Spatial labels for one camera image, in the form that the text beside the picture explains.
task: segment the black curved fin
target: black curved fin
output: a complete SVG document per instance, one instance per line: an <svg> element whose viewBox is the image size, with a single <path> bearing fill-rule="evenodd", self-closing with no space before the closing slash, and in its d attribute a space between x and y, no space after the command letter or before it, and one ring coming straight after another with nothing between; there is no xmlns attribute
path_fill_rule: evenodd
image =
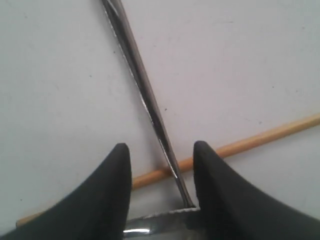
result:
<svg viewBox="0 0 320 240"><path fill-rule="evenodd" d="M130 153L120 143L69 196L0 240L123 239L131 188Z"/></svg>
<svg viewBox="0 0 320 240"><path fill-rule="evenodd" d="M320 240L320 221L260 191L203 141L194 145L194 182L209 239Z"/></svg>

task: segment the white floor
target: white floor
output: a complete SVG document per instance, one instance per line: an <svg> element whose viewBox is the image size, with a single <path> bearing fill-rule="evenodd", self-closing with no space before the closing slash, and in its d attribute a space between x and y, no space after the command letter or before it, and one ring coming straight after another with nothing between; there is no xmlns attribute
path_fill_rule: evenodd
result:
<svg viewBox="0 0 320 240"><path fill-rule="evenodd" d="M318 0L125 0L178 159L319 112ZM166 165L99 0L0 0L0 234L77 187L125 142L134 176ZM320 127L230 157L320 219ZM196 199L192 173L185 175ZM177 208L174 182L129 217Z"/></svg>

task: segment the wooden stick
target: wooden stick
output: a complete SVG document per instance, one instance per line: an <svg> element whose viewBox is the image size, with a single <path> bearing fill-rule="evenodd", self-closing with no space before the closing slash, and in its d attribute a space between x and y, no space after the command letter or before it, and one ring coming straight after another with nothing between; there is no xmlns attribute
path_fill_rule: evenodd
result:
<svg viewBox="0 0 320 240"><path fill-rule="evenodd" d="M317 125L320 125L320 113L300 119L298 121L284 124L282 126L262 132L258 135L251 136L249 138L245 138L243 140L225 145L223 147L218 148L216 150L216 153L221 158L230 157L230 156L245 152L247 150L256 148L258 146L270 143L272 141L284 138L291 134L295 134L303 130L315 127ZM192 157L189 157L183 161L180 161L179 168L181 169L182 172L187 172L189 170L192 170L193 168ZM133 179L132 189L136 190L136 189L142 188L144 186L169 178L170 176L171 176L171 172L168 167L147 173L142 176L138 176ZM30 220L39 216L41 213L42 212L31 215L31 216L27 216L25 218L18 220L16 222L16 226L18 227L29 222Z"/></svg>

